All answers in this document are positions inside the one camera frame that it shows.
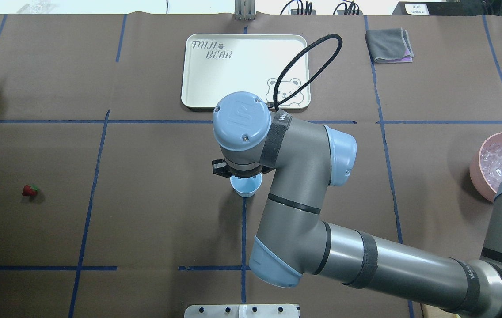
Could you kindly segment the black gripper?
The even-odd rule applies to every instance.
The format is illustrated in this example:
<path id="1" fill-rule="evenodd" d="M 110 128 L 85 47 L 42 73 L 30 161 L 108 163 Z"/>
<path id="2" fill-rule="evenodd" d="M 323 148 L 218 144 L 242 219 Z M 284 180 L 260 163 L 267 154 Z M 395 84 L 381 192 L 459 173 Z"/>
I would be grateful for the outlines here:
<path id="1" fill-rule="evenodd" d="M 212 170 L 214 175 L 225 178 L 251 178 L 259 174 L 267 174 L 274 171 L 275 168 L 262 165 L 257 162 L 238 164 L 228 159 L 217 159 L 212 161 Z"/>

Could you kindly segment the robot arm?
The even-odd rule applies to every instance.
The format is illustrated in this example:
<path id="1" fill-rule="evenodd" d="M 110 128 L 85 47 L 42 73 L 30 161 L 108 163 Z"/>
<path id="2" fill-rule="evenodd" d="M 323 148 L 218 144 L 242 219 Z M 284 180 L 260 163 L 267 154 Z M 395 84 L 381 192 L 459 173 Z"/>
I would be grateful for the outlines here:
<path id="1" fill-rule="evenodd" d="M 461 261 L 320 219 L 328 187 L 344 185 L 354 166 L 352 135 L 272 112 L 249 92 L 217 103 L 213 129 L 223 153 L 214 174 L 274 171 L 249 260 L 261 280 L 293 288 L 320 275 L 461 317 L 502 318 L 502 183 L 479 260 Z"/>

